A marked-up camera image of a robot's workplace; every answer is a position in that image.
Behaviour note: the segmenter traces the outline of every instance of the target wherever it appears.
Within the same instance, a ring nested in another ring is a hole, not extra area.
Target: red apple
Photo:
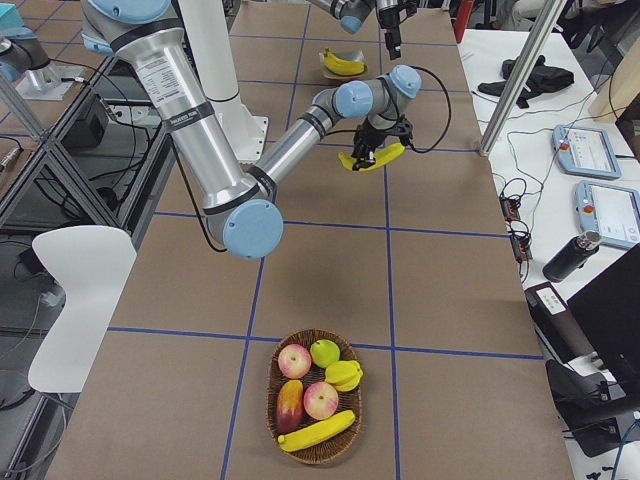
[[[304,392],[304,410],[311,418],[324,420],[333,415],[338,408],[338,392],[327,382],[309,385]]]
[[[291,379],[304,377],[311,368],[311,355],[302,345],[292,343],[278,354],[278,367],[282,374]]]

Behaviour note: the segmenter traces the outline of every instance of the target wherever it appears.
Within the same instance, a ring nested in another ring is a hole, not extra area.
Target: white table
[[[477,87],[483,82],[503,80],[500,67],[505,59],[513,59],[520,53],[526,41],[526,32],[501,32],[467,30],[459,46],[465,75],[470,91],[477,92]],[[546,64],[563,67],[574,73],[575,83],[561,92],[543,94],[529,101],[530,108],[521,110],[514,107],[502,130],[489,160],[492,170],[507,180],[523,177],[527,180],[527,191],[536,192],[539,189],[533,179],[523,175],[516,168],[516,162],[510,152],[507,134],[514,131],[535,132],[542,128],[552,129],[558,124],[571,124],[578,118],[589,117],[588,107],[595,98],[593,88],[583,73],[580,65],[567,47],[562,37],[552,34],[543,49]],[[481,94],[485,98],[497,100],[496,97]],[[486,127],[496,104],[474,96],[474,108],[482,130]],[[561,110],[555,112],[538,112],[542,110]],[[576,126],[603,128],[609,134],[614,151],[618,157],[632,157],[632,153],[622,138],[622,135],[612,123],[596,122],[592,119],[579,120]],[[542,267],[558,250],[572,237],[580,233],[580,225],[575,209],[575,185],[586,177],[570,176],[563,173],[554,159],[551,144],[551,131],[542,131],[536,135],[511,134],[521,170],[537,179],[544,179],[544,190],[539,204],[538,196],[524,197],[520,207],[520,216],[529,227],[533,228],[531,253],[533,260],[529,262],[529,272],[523,283],[524,288],[547,281],[542,275]],[[622,177],[613,181],[628,188],[640,189],[640,165],[634,158],[619,158]],[[498,192],[504,182],[496,176]],[[522,182],[514,183],[507,194],[521,193]],[[606,269],[611,263],[624,254],[624,250],[601,246],[600,251],[591,257],[586,265],[572,273],[566,280],[555,284],[555,288],[568,299],[582,286]],[[588,362],[578,362],[581,373],[593,373]],[[602,466],[611,466],[616,451],[608,452],[594,458],[586,457],[575,441],[567,441],[567,450],[571,458],[576,480],[583,480],[592,472],[602,473],[601,480],[610,478],[609,472],[603,472]],[[627,445],[624,449],[622,461],[616,478],[635,479],[640,475],[640,442]]]

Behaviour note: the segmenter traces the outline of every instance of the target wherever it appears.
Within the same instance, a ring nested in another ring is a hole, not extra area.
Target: label sticker
[[[154,60],[136,70],[138,77],[156,108],[184,97],[180,82],[166,58]]]
[[[564,305],[562,305],[562,301],[549,287],[538,290],[538,297],[540,297],[540,300],[542,300],[542,303],[544,303],[544,306],[547,307],[551,315],[556,315],[566,310]]]

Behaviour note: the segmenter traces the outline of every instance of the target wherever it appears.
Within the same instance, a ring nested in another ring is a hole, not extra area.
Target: white chair
[[[79,393],[124,288],[136,251],[123,230],[99,225],[38,235],[33,250],[62,286],[66,303],[29,368],[45,393]]]

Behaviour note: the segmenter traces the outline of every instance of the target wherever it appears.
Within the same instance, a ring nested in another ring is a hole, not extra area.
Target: blue joint cap
[[[89,0],[89,3],[112,20],[137,25],[160,18],[171,5],[171,0]]]
[[[358,17],[352,17],[350,15],[346,15],[340,19],[340,25],[342,28],[351,34],[356,33],[362,27],[362,20]]]
[[[354,80],[338,87],[333,102],[342,117],[361,118],[373,107],[373,92],[366,83]]]
[[[0,62],[0,73],[10,82],[15,82],[22,74],[8,63]]]
[[[92,52],[99,53],[101,55],[107,55],[113,57],[113,50],[111,45],[100,38],[95,38],[82,33],[82,40],[84,42],[84,48],[91,50]]]
[[[38,38],[33,33],[33,30],[27,27],[5,28],[2,30],[2,35],[9,40],[33,40]]]
[[[398,65],[391,70],[389,78],[402,94],[409,98],[416,98],[422,86],[422,77],[413,68]]]
[[[283,231],[284,221],[278,208],[267,200],[253,199],[229,215],[222,241],[238,257],[262,258],[280,243]]]

